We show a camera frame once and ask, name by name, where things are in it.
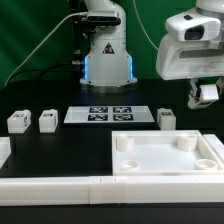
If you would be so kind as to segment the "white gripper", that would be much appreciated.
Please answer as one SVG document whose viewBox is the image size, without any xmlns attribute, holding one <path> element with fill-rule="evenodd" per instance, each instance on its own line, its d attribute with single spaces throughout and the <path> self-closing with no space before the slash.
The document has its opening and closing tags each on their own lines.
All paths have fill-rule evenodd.
<svg viewBox="0 0 224 224">
<path fill-rule="evenodd" d="M 160 42 L 156 70 L 164 80 L 191 79 L 188 107 L 197 109 L 197 78 L 224 76 L 224 49 L 208 48 L 206 42 L 180 42 L 167 34 Z M 216 86 L 221 96 L 224 77 L 217 80 Z"/>
</svg>

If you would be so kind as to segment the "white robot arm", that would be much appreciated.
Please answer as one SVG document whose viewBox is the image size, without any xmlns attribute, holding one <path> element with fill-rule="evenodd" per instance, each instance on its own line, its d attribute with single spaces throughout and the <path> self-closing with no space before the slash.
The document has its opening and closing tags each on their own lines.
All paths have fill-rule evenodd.
<svg viewBox="0 0 224 224">
<path fill-rule="evenodd" d="M 111 0 L 84 0 L 93 27 L 91 49 L 80 83 L 113 93 L 137 83 L 126 51 L 126 14 Z M 156 71 L 164 80 L 188 79 L 188 107 L 206 108 L 224 93 L 224 0 L 196 0 L 196 6 L 166 20 Z"/>
</svg>

